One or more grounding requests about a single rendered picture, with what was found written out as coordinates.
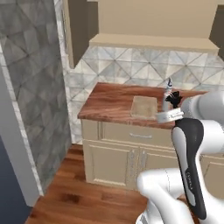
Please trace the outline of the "open beige wall cabinet door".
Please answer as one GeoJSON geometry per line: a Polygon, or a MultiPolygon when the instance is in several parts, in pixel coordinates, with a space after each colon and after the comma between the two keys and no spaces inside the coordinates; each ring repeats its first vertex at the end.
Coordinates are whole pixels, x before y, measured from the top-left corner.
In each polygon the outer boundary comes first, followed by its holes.
{"type": "Polygon", "coordinates": [[[63,0],[69,66],[75,68],[88,48],[87,0],[63,0]]]}

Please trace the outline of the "beige drawer front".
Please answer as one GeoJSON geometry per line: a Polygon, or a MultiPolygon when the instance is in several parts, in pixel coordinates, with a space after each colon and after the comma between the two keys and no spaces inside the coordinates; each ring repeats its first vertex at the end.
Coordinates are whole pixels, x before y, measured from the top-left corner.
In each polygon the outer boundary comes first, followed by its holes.
{"type": "Polygon", "coordinates": [[[168,129],[105,122],[102,125],[102,135],[104,139],[112,141],[172,147],[171,132],[168,129]],[[130,133],[152,135],[152,138],[133,137],[130,133]]]}

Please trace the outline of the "beige wall cabinet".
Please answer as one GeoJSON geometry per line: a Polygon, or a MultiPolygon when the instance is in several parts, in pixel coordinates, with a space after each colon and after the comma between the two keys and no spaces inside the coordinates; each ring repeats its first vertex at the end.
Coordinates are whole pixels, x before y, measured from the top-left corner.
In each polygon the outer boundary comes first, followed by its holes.
{"type": "Polygon", "coordinates": [[[216,54],[210,39],[217,0],[98,0],[92,46],[216,54]]]}

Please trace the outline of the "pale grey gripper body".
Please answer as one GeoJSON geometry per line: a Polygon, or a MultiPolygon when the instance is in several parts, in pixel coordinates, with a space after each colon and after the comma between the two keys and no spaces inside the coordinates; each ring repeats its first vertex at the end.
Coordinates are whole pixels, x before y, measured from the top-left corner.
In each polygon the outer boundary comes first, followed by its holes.
{"type": "Polygon", "coordinates": [[[169,123],[183,118],[184,112],[180,108],[174,108],[157,113],[158,123],[169,123]]]}

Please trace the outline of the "beige cupboard door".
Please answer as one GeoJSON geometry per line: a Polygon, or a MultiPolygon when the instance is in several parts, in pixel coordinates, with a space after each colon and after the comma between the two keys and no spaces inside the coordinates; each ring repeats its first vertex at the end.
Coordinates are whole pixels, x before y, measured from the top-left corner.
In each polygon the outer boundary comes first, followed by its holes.
{"type": "Polygon", "coordinates": [[[173,148],[142,146],[137,148],[136,153],[136,176],[141,172],[142,151],[146,151],[147,160],[145,171],[164,168],[178,167],[178,159],[173,148]]]}
{"type": "Polygon", "coordinates": [[[214,197],[224,199],[224,159],[203,157],[200,164],[207,190],[214,197]]]}
{"type": "Polygon", "coordinates": [[[137,174],[137,148],[127,144],[83,141],[86,181],[102,186],[134,190],[137,174]],[[130,152],[135,150],[135,173],[130,176],[130,152]]]}

